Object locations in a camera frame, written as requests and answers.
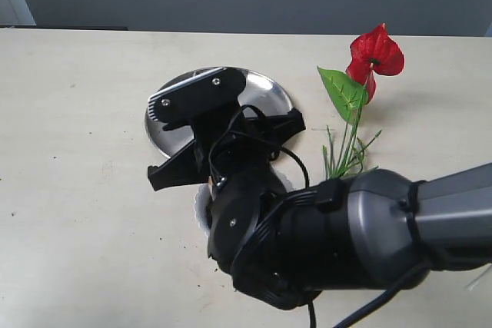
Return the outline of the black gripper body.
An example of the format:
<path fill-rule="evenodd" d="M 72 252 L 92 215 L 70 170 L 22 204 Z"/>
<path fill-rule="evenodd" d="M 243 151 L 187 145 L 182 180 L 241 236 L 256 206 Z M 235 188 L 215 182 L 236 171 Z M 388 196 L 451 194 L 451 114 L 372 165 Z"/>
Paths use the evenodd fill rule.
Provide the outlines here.
<path fill-rule="evenodd" d="M 318 186 L 287 191 L 273 162 L 288 149 L 267 137 L 267 115 L 226 112 L 192 127 L 208 167 L 208 256 L 233 287 L 280 310 L 309 306 L 327 253 Z"/>

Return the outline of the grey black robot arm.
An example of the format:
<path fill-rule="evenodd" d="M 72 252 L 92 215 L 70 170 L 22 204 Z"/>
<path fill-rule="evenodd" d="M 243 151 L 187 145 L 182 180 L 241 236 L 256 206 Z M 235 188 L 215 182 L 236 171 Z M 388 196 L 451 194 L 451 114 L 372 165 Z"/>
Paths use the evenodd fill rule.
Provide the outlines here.
<path fill-rule="evenodd" d="M 191 140 L 149 167 L 155 190 L 203 184 L 208 256 L 239 292 L 280 310 L 323 290 L 416 287 L 432 271 L 491 261 L 491 166 L 432 181 L 376 169 L 289 191 L 271 164 L 305 128 L 297 109 L 149 111 Z"/>

